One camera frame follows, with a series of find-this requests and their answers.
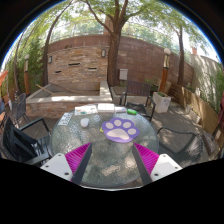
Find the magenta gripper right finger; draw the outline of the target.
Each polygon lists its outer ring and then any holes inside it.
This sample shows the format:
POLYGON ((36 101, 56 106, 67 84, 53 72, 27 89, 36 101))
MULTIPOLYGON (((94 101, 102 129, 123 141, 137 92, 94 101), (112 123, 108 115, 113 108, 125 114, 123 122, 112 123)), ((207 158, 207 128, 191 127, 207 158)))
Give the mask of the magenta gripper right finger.
POLYGON ((132 153, 144 185, 182 169, 182 167, 167 154, 157 154, 137 143, 133 144, 132 153))

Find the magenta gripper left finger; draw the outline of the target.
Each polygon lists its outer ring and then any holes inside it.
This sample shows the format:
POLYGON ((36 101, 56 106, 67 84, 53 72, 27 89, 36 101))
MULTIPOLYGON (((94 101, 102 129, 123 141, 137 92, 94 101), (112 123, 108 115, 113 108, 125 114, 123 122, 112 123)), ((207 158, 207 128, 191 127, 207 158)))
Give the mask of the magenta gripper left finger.
POLYGON ((57 153, 42 166, 42 169, 80 185, 91 153, 92 143, 89 142, 66 154, 57 153))

